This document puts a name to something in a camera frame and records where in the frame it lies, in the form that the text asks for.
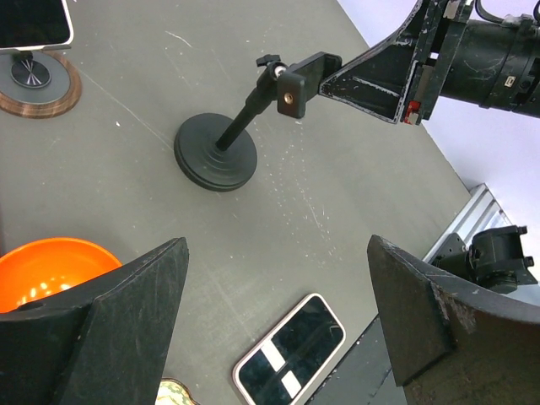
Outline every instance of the gray table surface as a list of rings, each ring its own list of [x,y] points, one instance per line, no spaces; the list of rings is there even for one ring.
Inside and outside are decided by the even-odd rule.
[[[128,262],[185,236],[191,261],[165,373],[202,404],[239,403],[235,362],[310,292],[346,327],[343,355],[376,314],[370,236],[421,257],[469,198],[423,128],[323,98],[302,121],[273,107],[250,125],[259,166],[239,191],[206,192],[180,172],[177,128],[205,111],[236,114],[257,57],[347,61],[366,49],[335,1],[69,7],[79,104],[45,121],[0,113],[3,248],[69,235]]]

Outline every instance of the phone screen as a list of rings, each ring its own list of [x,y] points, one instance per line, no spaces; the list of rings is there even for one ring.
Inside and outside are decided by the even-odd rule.
[[[288,405],[311,383],[344,338],[344,330],[325,302],[313,296],[260,343],[237,370],[236,383],[256,405]]]
[[[49,46],[70,40],[62,0],[0,0],[0,48]]]

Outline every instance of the cable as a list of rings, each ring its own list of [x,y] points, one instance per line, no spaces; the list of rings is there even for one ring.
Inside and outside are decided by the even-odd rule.
[[[534,8],[532,15],[534,15],[534,19],[540,24],[540,1],[537,3],[536,7]]]
[[[482,0],[476,0],[474,7],[476,8],[476,12],[478,13],[481,19],[485,19],[486,21],[489,21],[490,23],[495,23],[495,24],[501,24],[502,22],[505,21],[501,17],[492,15],[484,7],[482,7]]]

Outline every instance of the scratch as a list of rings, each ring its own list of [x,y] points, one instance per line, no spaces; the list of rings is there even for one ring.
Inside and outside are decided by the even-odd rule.
[[[100,89],[101,91],[103,91],[106,95],[109,96],[109,98],[111,100],[113,100],[115,103],[117,103],[120,107],[122,107],[124,110],[126,110],[127,112],[129,112],[133,118],[135,118],[137,121],[139,121],[143,127],[145,127],[146,129],[148,129],[157,139],[159,139],[161,141],[162,144],[164,144],[167,148],[169,148],[170,150],[173,150],[172,147],[155,131],[153,130],[149,124],[147,124],[146,122],[144,122],[143,120],[141,120],[137,114],[135,114],[133,111],[131,111],[129,108],[127,108],[126,105],[124,105],[121,101],[119,101],[114,95],[112,95],[111,93],[109,93],[107,90],[105,90],[99,83],[97,83],[95,80],[93,80],[87,73],[83,72],[81,69],[79,69],[80,73],[85,76],[90,82],[92,82],[92,84],[94,84],[95,86],[98,87],[98,89]]]
[[[49,145],[49,148],[47,148],[47,150],[45,151],[45,153],[49,152],[59,140],[60,138],[56,138],[54,141],[52,141],[51,144]]]
[[[164,51],[163,52],[165,54],[165,57],[167,59],[169,59],[169,62],[170,64],[175,68],[176,72],[178,73],[178,76],[184,80],[184,82],[186,83],[186,86],[189,87],[189,90],[193,90],[193,87],[189,84],[189,82],[187,81],[187,79],[184,77],[184,75],[182,74],[181,70],[178,68],[178,66],[176,66],[176,63],[175,61],[172,60],[172,58],[170,57],[170,55],[167,53],[167,51]]]
[[[223,64],[219,60],[218,55],[216,54],[216,51],[214,49],[211,49],[210,51],[212,51],[213,56],[216,58],[216,62],[218,63],[219,67],[221,68],[221,71],[224,73],[225,77],[231,82],[232,80],[230,79],[230,76],[227,73],[227,71],[225,70]]]
[[[192,44],[190,44],[189,42],[187,42],[185,39],[183,39],[181,36],[179,35],[176,35],[176,34],[173,34],[172,32],[169,32],[169,31],[166,31],[165,32],[166,34],[169,34],[170,36],[174,36],[176,39],[184,42],[187,46],[189,46],[190,48],[193,48]]]
[[[307,205],[310,208],[311,213],[313,214],[313,219],[315,220],[315,223],[317,224],[317,227],[319,229],[322,228],[322,224],[319,222],[319,220],[317,219],[317,216],[315,215],[315,209],[313,209],[313,207],[309,203]]]
[[[393,95],[394,97],[399,97],[399,94],[396,93],[395,91],[391,91],[385,87],[382,87],[380,86],[379,84],[375,84],[375,83],[371,83],[371,82],[368,82],[367,80],[363,80],[362,78],[356,78],[356,77],[353,77],[353,80],[355,82],[358,82],[358,83],[362,83],[362,84],[365,84],[366,86],[370,86],[374,89],[377,89],[379,91],[382,91],[383,93],[387,93],[388,95]]]
[[[210,280],[212,281],[213,285],[216,287],[216,289],[219,292],[219,295],[221,295],[222,300],[225,302],[225,304],[229,307],[230,311],[235,316],[236,320],[240,323],[242,326],[242,329],[244,329],[244,332],[246,332],[246,335],[249,336],[251,339],[254,338],[253,333],[247,330],[246,324],[244,321],[242,321],[242,318],[240,317],[240,314],[235,310],[232,302],[230,301],[227,294],[224,292],[223,287],[221,287],[221,284],[218,282],[218,280],[215,279],[215,277],[212,274],[212,271],[205,265],[204,266],[207,270],[207,273],[209,275]]]

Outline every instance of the smartphone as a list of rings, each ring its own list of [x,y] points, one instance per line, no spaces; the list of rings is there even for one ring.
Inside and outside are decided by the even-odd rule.
[[[68,48],[72,40],[66,0],[0,0],[0,52]]]
[[[319,294],[305,297],[233,370],[250,405],[289,405],[345,341],[345,329]]]

